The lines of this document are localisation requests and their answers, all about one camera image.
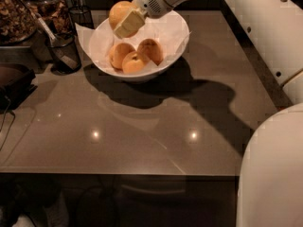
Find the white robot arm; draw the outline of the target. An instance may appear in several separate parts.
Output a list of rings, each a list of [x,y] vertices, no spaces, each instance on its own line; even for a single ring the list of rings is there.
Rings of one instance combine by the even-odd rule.
[[[237,178],[205,173],[224,167],[207,154],[191,184],[198,199],[166,199],[138,192],[131,227],[302,227],[302,16],[288,0],[223,0],[223,14],[276,108],[250,129],[231,111],[228,86],[195,80],[184,63],[145,84],[116,83],[113,98],[141,109],[166,96],[190,101],[241,155]]]

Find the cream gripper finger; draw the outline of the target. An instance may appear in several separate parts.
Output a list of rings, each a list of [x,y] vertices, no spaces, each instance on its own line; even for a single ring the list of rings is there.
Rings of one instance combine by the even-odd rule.
[[[116,25],[114,34],[120,39],[132,37],[143,25],[145,12],[141,9],[130,9]]]

